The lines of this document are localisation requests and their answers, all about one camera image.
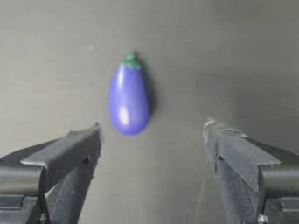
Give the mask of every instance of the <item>eggplant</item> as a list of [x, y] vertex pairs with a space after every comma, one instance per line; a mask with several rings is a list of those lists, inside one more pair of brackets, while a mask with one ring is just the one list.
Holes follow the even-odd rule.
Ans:
[[126, 135], [143, 131], [150, 121], [150, 105], [142, 65], [131, 52], [116, 68], [110, 83], [108, 112], [116, 130]]

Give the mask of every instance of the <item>purple eggplant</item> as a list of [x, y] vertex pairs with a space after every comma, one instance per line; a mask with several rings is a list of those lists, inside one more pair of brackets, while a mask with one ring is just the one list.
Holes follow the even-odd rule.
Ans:
[[122, 61], [110, 83], [108, 110], [112, 124], [123, 134], [138, 134], [146, 128], [150, 106], [142, 66], [134, 52]]

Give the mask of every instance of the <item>gray background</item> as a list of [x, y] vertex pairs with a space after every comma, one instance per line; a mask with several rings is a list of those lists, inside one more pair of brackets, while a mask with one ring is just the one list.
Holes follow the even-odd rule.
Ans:
[[[296, 150], [298, 6], [0, 1], [1, 154], [102, 124], [80, 223], [226, 222], [202, 126], [215, 117]], [[144, 132], [128, 137], [111, 127], [107, 98], [115, 66], [132, 49], [147, 64], [155, 110]]]

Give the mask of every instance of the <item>toy eggplant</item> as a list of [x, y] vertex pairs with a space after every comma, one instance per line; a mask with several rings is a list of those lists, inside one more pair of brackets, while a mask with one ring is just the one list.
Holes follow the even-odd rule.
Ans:
[[119, 132], [135, 135], [143, 131], [150, 120], [150, 106], [142, 65], [135, 52], [126, 56], [116, 68], [110, 83], [108, 111]]

